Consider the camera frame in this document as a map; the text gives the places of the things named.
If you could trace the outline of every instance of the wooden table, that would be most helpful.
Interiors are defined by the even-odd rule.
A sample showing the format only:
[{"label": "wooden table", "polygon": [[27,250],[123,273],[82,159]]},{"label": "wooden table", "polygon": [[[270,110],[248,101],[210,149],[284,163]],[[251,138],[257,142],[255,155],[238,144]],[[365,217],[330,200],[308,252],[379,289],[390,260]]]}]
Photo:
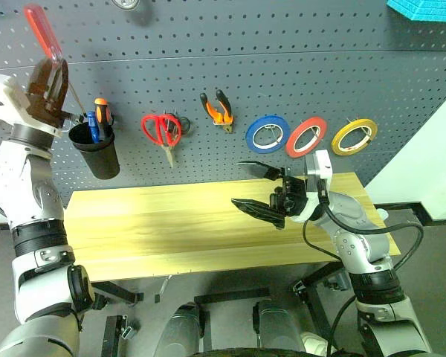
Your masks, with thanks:
[{"label": "wooden table", "polygon": [[[302,225],[277,230],[241,212],[231,198],[268,202],[279,181],[178,184],[77,191],[65,215],[77,263],[93,281],[329,261],[302,241]],[[331,190],[355,197],[383,226],[354,173],[334,174]],[[329,236],[309,224],[307,236],[334,251]],[[390,253],[399,250],[390,237]]]}]

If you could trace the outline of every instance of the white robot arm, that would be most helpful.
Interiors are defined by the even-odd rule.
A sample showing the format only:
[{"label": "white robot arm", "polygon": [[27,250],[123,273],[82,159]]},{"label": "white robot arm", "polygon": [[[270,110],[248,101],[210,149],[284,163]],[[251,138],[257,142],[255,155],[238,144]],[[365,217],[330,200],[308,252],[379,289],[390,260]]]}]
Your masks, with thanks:
[{"label": "white robot arm", "polygon": [[358,329],[368,356],[431,353],[410,299],[401,289],[395,273],[413,251],[394,266],[386,235],[390,228],[376,230],[356,199],[329,192],[332,166],[326,150],[306,156],[306,178],[303,180],[287,176],[287,169],[269,167],[257,161],[241,164],[255,176],[271,180],[281,178],[282,186],[270,195],[269,205],[250,199],[232,199],[237,208],[271,222],[279,229],[284,228],[286,216],[300,223],[311,220],[331,237],[352,282]]},{"label": "white robot arm", "polygon": [[7,217],[16,258],[12,262],[15,313],[21,326],[0,346],[5,356],[77,356],[79,330],[94,293],[75,266],[63,225],[61,198],[51,179],[49,149],[61,136],[68,66],[43,60],[25,94],[0,75],[0,119],[13,126],[0,145],[0,210]]}]

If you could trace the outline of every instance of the blue tape roll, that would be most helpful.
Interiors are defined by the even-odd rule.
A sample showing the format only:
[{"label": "blue tape roll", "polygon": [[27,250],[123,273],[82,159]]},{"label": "blue tape roll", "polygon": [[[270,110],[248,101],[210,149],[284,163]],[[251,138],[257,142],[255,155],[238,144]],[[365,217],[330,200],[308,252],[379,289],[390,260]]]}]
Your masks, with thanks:
[{"label": "blue tape roll", "polygon": [[[278,126],[281,134],[275,142],[268,145],[259,145],[254,141],[254,136],[260,129],[267,125]],[[291,128],[284,119],[276,115],[266,115],[250,125],[248,131],[246,132],[246,144],[251,150],[257,152],[258,154],[269,154],[270,152],[275,152],[285,145],[286,141],[289,139],[289,135],[291,134],[290,131]]]}]

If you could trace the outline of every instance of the gray pegboard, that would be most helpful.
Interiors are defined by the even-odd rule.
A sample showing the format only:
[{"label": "gray pegboard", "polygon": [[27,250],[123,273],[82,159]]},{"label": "gray pegboard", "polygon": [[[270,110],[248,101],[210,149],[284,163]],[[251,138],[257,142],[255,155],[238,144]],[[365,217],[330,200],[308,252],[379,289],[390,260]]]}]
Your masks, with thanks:
[{"label": "gray pegboard", "polygon": [[[379,133],[363,152],[332,155],[336,172],[355,170],[366,184],[446,98],[446,24],[410,22],[382,1],[141,0],[130,13],[106,1],[43,5],[81,101],[91,109],[95,97],[106,97],[117,117],[121,172],[111,180],[92,176],[66,133],[55,141],[55,182],[65,202],[73,190],[246,179],[241,160],[297,174],[300,159],[283,149],[258,155],[247,148],[248,126],[266,114],[283,116],[292,129],[322,116],[328,131],[317,148],[329,152],[347,118],[375,120]],[[42,52],[21,6],[0,2],[0,73],[25,84]],[[198,98],[205,91],[214,102],[216,88],[234,110],[231,135],[212,125]],[[65,108],[77,111],[72,97]],[[143,136],[140,118],[173,109],[194,130],[175,148],[171,170],[164,151]]]}]

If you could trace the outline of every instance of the pen holder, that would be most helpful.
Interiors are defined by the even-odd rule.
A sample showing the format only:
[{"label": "pen holder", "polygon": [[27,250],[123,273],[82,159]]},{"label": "pen holder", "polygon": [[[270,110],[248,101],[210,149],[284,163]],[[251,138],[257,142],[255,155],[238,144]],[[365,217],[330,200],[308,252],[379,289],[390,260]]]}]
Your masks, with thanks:
[{"label": "pen holder", "polygon": [[69,131],[69,139],[80,152],[92,174],[101,180],[112,179],[119,173],[119,161],[114,147],[114,132],[99,143],[93,143],[87,124],[78,124]]}]

